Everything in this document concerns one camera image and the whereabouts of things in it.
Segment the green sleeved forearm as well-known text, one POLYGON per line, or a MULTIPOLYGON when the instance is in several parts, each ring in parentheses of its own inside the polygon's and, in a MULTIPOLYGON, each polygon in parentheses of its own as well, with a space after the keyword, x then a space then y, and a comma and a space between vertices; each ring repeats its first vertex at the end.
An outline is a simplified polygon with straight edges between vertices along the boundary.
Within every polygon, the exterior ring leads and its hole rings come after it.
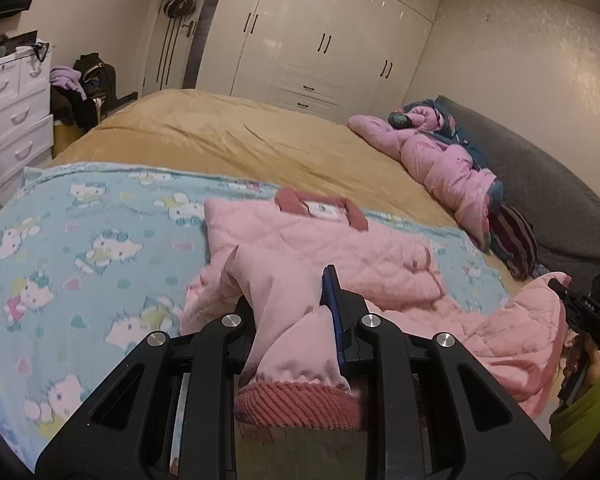
POLYGON ((588 370, 574 401, 550 416, 550 444, 565 470, 584 455, 600 434, 600 350, 590 336, 583 339, 588 370))

